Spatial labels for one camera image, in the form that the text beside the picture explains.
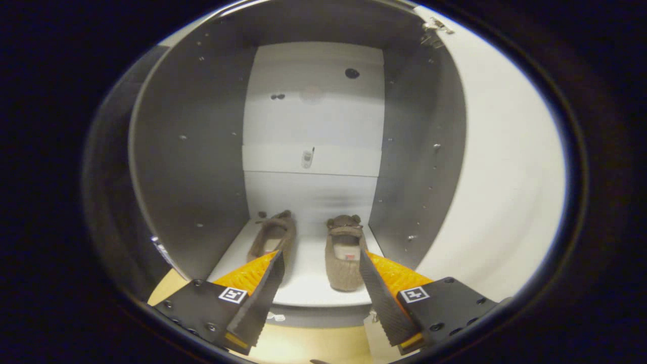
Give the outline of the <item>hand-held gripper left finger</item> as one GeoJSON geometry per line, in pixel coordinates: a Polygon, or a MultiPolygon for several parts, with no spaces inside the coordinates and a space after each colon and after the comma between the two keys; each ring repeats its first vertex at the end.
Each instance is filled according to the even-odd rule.
{"type": "Polygon", "coordinates": [[[193,280],[154,308],[185,331],[247,355],[257,345],[285,273],[275,250],[210,282],[193,280]]]}

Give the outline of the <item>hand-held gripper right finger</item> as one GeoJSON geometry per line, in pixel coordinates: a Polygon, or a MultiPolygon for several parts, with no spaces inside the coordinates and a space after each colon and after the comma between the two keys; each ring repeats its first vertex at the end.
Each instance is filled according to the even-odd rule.
{"type": "Polygon", "coordinates": [[[456,278],[432,280],[367,250],[359,271],[382,330],[402,355],[444,345],[507,306],[456,278]]]}

